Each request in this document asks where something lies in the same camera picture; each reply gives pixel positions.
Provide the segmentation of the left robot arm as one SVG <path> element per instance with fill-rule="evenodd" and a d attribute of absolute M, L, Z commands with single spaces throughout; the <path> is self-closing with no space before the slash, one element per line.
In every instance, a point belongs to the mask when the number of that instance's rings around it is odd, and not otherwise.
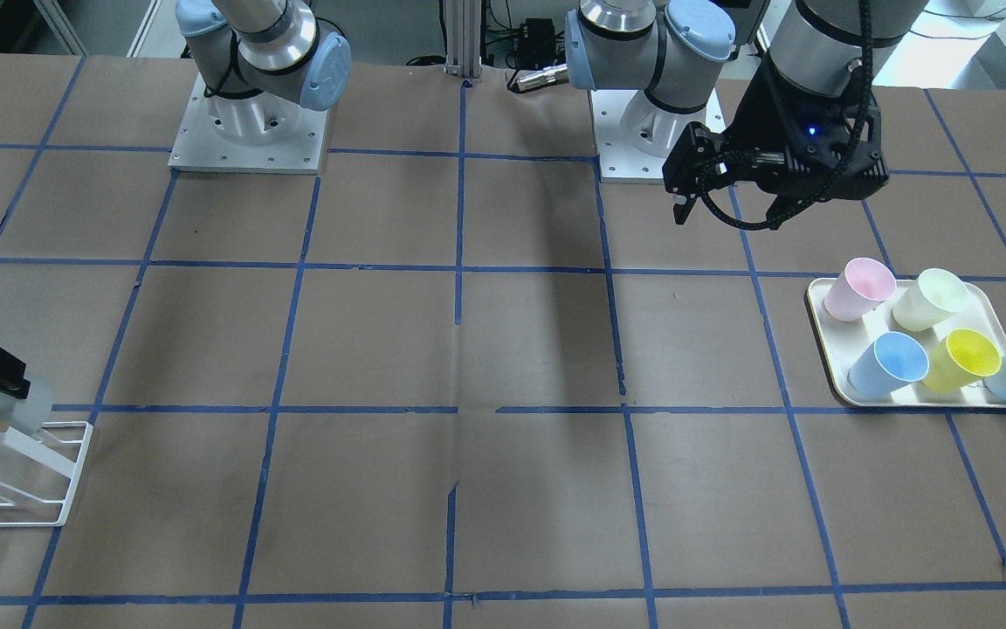
<path fill-rule="evenodd" d="M 872 84 L 925 8 L 794 1 L 719 133 L 695 115 L 739 47 L 725 3 L 580 1 L 563 44 L 574 87 L 635 89 L 651 110 L 686 118 L 662 166 L 676 224 L 702 203 L 738 230 L 777 230 L 812 204 L 889 183 Z"/>

